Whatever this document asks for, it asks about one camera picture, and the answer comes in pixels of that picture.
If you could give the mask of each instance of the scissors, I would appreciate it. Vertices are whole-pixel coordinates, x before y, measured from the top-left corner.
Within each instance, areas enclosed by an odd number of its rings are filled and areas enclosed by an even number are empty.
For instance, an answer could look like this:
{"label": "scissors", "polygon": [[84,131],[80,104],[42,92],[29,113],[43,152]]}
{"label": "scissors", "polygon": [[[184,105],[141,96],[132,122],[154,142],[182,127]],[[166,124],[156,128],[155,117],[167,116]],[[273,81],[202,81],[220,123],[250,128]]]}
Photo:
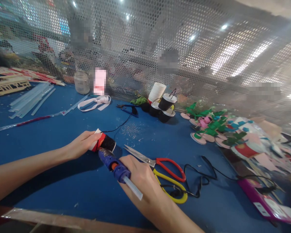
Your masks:
{"label": "scissors", "polygon": [[[185,174],[184,174],[184,171],[181,169],[181,167],[173,160],[171,159],[168,159],[168,158],[157,158],[156,160],[152,160],[152,159],[149,159],[148,157],[144,156],[143,154],[139,153],[138,151],[134,150],[133,148],[125,145],[127,148],[125,148],[129,153],[131,153],[133,156],[135,156],[136,158],[140,159],[142,162],[144,163],[147,163],[151,166],[152,168],[152,171],[158,181],[158,183],[161,185],[161,182],[159,181],[158,177],[161,177],[173,184],[175,184],[176,186],[178,186],[180,189],[182,189],[183,191],[186,191],[184,186],[182,184],[180,184],[178,181],[175,181],[173,179],[171,179],[170,177],[162,174],[162,173],[159,173],[154,167],[156,164],[160,165],[165,171],[167,171],[170,175],[172,175],[175,179],[181,181],[181,182],[185,182],[186,180],[186,177],[185,177]],[[164,164],[162,164],[161,162],[162,161],[168,161],[168,162],[171,162],[173,165],[175,165],[179,171],[181,172],[182,174],[182,178],[176,176],[171,170],[169,170]],[[180,199],[176,199],[174,197],[172,197],[171,195],[169,195],[169,193],[166,192],[166,190],[162,187],[163,191],[177,204],[183,204],[187,201],[188,199],[188,194],[187,193],[183,193],[183,196],[180,198]]]}

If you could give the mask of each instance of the blue work surface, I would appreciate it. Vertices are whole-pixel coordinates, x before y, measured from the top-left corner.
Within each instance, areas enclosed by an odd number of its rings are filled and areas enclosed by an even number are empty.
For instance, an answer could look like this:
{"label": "blue work surface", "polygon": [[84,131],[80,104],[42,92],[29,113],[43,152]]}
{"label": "blue work surface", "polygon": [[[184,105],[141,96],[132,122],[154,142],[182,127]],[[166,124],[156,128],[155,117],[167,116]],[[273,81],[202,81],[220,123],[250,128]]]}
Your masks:
{"label": "blue work surface", "polygon": [[[13,113],[8,111],[8,105],[20,95],[0,97],[0,127],[67,110],[83,97],[76,93],[74,86],[56,86],[56,91],[35,116],[27,114],[23,119],[10,119]],[[113,130],[129,116],[116,108],[116,104],[124,103],[112,100],[103,111],[81,112],[76,108],[66,116],[0,131],[0,165],[63,147],[85,130]],[[139,118],[132,116],[119,130],[107,133],[115,137],[117,157],[127,155],[127,151],[121,149],[126,144],[150,158],[168,157],[182,168],[189,163],[201,172],[210,173],[200,157],[204,155],[221,172],[235,177],[234,170],[214,143],[203,146],[191,139],[190,123],[179,113],[163,124],[140,108],[138,112]],[[220,174],[218,177],[219,180],[202,188],[199,199],[189,197],[185,204],[179,205],[205,232],[275,233],[285,232],[284,228],[291,232],[287,224],[275,228],[264,220],[236,182]],[[197,186],[198,178],[198,174],[188,172],[190,187]],[[0,205],[154,228],[131,203],[98,155],[91,151],[38,175],[3,199]]]}

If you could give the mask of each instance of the perforated metal screen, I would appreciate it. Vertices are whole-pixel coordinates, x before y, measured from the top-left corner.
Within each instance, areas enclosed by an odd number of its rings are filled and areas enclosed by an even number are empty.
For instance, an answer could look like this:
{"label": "perforated metal screen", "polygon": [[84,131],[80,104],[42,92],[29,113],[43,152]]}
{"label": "perforated metal screen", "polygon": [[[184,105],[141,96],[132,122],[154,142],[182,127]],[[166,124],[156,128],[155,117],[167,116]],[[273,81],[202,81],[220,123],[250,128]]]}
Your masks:
{"label": "perforated metal screen", "polygon": [[[11,65],[66,82],[106,68],[121,99],[161,82],[177,88],[180,111],[200,100],[200,108],[291,122],[291,20],[236,1],[1,0],[3,40],[5,53],[17,54]],[[174,74],[157,72],[168,50],[178,54]],[[275,84],[251,92],[250,83]]]}

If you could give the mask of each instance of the blue glue gun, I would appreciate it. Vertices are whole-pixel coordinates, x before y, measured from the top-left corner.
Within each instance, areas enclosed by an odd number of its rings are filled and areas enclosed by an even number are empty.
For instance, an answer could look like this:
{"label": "blue glue gun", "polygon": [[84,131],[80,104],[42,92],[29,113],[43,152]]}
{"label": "blue glue gun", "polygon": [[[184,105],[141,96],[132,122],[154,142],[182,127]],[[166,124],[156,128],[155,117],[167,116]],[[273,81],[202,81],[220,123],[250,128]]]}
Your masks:
{"label": "blue glue gun", "polygon": [[111,151],[100,147],[98,149],[98,156],[103,164],[106,165],[106,167],[109,169],[109,171],[113,172],[113,175],[118,182],[125,183],[125,176],[130,178],[131,172],[121,161],[116,159]]}

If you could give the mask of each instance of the black wire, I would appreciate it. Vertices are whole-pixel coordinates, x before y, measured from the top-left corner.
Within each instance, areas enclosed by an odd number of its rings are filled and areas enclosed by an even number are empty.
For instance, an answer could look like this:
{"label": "black wire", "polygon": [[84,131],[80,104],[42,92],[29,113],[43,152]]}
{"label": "black wire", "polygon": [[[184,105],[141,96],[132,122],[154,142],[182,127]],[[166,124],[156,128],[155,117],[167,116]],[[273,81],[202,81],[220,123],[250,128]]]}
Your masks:
{"label": "black wire", "polygon": [[216,174],[216,171],[219,172],[221,175],[223,175],[224,177],[226,177],[227,179],[230,179],[230,180],[233,180],[233,181],[238,181],[238,180],[243,180],[243,179],[246,179],[248,177],[261,177],[261,178],[264,178],[264,179],[267,179],[269,181],[272,182],[272,186],[271,187],[268,187],[267,189],[269,191],[273,191],[276,189],[276,184],[274,183],[274,181],[272,181],[271,179],[267,178],[267,177],[264,177],[264,176],[259,176],[259,175],[246,175],[246,176],[240,176],[239,178],[237,179],[233,179],[233,178],[230,178],[228,176],[226,176],[225,174],[223,174],[222,172],[220,172],[218,169],[216,169],[211,163],[210,161],[205,157],[205,156],[202,156],[202,159],[209,165],[209,167],[212,169],[213,173],[214,173],[214,176],[211,176],[211,175],[207,175],[205,173],[202,173],[200,171],[198,171],[196,168],[192,167],[190,164],[186,164],[184,165],[184,174],[186,175],[186,170],[187,170],[187,167],[190,167],[192,168],[194,171],[196,171],[197,173],[201,174],[200,176],[200,180],[199,180],[199,185],[198,185],[198,188],[197,188],[197,192],[196,194],[193,194],[192,191],[190,190],[190,187],[189,187],[189,184],[188,184],[188,181],[185,180],[185,183],[188,187],[188,191],[184,191],[182,190],[181,188],[179,188],[178,186],[176,185],[168,185],[168,184],[164,184],[164,185],[161,185],[161,187],[172,187],[174,188],[174,191],[172,191],[170,193],[170,195],[172,197],[177,197],[177,196],[181,196],[183,195],[184,193],[187,193],[188,195],[190,196],[193,196],[195,198],[199,198],[200,197],[200,191],[201,191],[201,188],[205,185],[208,185],[210,183],[210,180],[218,180],[218,176]]}
{"label": "black wire", "polygon": [[130,117],[131,117],[132,115],[131,114],[129,114],[129,117],[126,119],[126,121],[123,123],[123,124],[121,124],[119,127],[117,127],[116,129],[114,129],[114,130],[110,130],[110,131],[102,131],[102,133],[109,133],[109,132],[113,132],[113,131],[116,131],[118,128],[120,128],[121,126],[123,126],[129,119],[130,119]]}

